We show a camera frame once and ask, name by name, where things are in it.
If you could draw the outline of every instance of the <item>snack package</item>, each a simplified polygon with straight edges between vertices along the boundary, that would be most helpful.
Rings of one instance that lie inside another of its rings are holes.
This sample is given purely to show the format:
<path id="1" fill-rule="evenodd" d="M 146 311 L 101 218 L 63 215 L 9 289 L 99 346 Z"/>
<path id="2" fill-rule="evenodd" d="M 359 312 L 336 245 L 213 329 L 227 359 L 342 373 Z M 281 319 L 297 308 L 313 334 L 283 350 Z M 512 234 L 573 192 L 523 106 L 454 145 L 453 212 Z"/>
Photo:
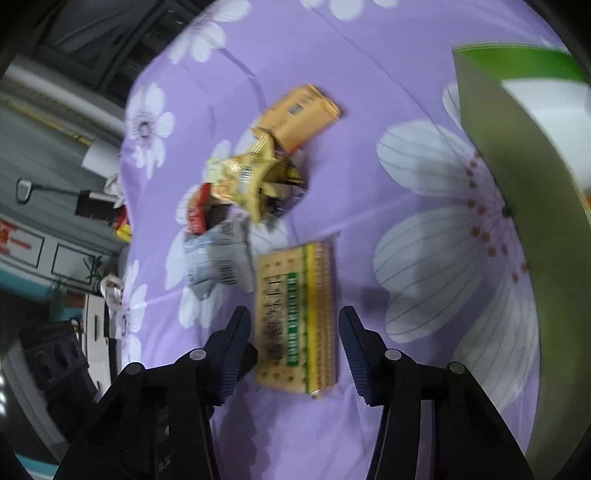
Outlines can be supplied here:
<path id="1" fill-rule="evenodd" d="M 129 224 L 129 219 L 127 218 L 126 207 L 123 207 L 121 210 L 121 214 L 119 215 L 119 219 L 115 225 L 115 235 L 124 242 L 131 243 L 133 235 L 131 231 L 131 225 Z"/>
<path id="2" fill-rule="evenodd" d="M 187 226 L 195 235 L 202 235 L 207 231 L 206 216 L 211 209 L 207 200 L 211 188 L 212 184 L 204 183 L 187 204 Z"/>
<path id="3" fill-rule="evenodd" d="M 339 117 L 339 107 L 308 83 L 270 107 L 257 128 L 269 130 L 286 152 L 292 153 Z"/>
<path id="4" fill-rule="evenodd" d="M 263 182 L 284 183 L 288 175 L 296 181 L 301 177 L 271 134 L 260 129 L 253 133 L 257 141 L 247 153 L 220 163 L 222 179 L 214 185 L 212 196 L 235 203 L 250 213 L 254 223 L 260 223 L 268 213 Z"/>
<path id="5" fill-rule="evenodd" d="M 335 316 L 326 242 L 274 252 L 256 268 L 256 381 L 318 396 L 336 382 Z"/>
<path id="6" fill-rule="evenodd" d="M 245 243 L 242 218 L 218 223 L 203 235 L 186 235 L 183 244 L 187 280 L 204 300 L 216 283 L 254 290 L 254 275 Z"/>

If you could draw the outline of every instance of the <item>yellow snack box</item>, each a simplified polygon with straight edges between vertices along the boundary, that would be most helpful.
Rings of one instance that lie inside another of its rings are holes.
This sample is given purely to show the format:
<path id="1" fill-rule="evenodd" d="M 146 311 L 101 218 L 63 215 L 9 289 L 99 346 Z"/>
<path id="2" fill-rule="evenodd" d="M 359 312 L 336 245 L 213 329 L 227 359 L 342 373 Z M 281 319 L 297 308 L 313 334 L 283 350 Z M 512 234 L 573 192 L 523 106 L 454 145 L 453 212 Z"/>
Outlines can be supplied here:
<path id="1" fill-rule="evenodd" d="M 339 117 L 339 107 L 308 83 L 270 107 L 257 128 L 269 130 L 286 152 L 292 153 Z"/>
<path id="2" fill-rule="evenodd" d="M 335 372 L 329 246 L 318 242 L 259 258 L 256 268 L 256 381 L 313 396 Z"/>

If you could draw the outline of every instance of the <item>biscuit package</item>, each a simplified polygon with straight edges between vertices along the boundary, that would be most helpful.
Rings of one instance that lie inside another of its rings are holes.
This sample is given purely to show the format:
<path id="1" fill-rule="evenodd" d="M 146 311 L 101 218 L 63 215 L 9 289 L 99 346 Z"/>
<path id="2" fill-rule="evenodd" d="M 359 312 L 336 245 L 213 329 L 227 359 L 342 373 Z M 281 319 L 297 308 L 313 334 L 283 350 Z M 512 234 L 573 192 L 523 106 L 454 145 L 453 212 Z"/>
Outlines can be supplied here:
<path id="1" fill-rule="evenodd" d="M 327 242 L 259 258 L 256 381 L 318 396 L 336 382 L 335 316 Z"/>

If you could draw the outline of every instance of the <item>red snack wrapper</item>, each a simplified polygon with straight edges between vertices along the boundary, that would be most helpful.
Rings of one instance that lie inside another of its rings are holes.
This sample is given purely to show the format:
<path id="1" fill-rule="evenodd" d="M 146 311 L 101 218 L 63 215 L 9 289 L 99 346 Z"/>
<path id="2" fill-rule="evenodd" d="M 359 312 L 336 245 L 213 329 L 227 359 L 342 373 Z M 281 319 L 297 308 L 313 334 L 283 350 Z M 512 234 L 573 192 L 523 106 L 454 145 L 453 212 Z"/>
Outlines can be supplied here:
<path id="1" fill-rule="evenodd" d="M 207 200 L 211 190 L 212 184 L 204 183 L 187 205 L 187 226 L 194 235 L 203 235 L 207 231 L 206 215 L 210 209 Z"/>

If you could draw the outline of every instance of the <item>crumpled wrapper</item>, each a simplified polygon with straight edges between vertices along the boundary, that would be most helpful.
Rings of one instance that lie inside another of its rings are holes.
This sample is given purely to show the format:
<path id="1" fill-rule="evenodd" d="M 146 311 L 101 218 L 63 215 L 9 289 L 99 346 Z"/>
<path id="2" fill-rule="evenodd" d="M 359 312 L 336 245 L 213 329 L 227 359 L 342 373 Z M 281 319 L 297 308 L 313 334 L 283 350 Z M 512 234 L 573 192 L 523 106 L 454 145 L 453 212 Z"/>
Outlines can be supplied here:
<path id="1" fill-rule="evenodd" d="M 254 291 L 254 269 L 245 242 L 244 218 L 218 223 L 203 235 L 186 233 L 183 244 L 187 281 L 200 300 L 217 283 Z"/>
<path id="2" fill-rule="evenodd" d="M 240 206 L 253 223 L 283 215 L 307 191 L 287 152 L 294 152 L 339 115 L 340 109 L 314 86 L 293 89 L 252 129 L 256 141 L 248 152 L 208 161 L 208 168 L 218 169 L 212 197 Z"/>

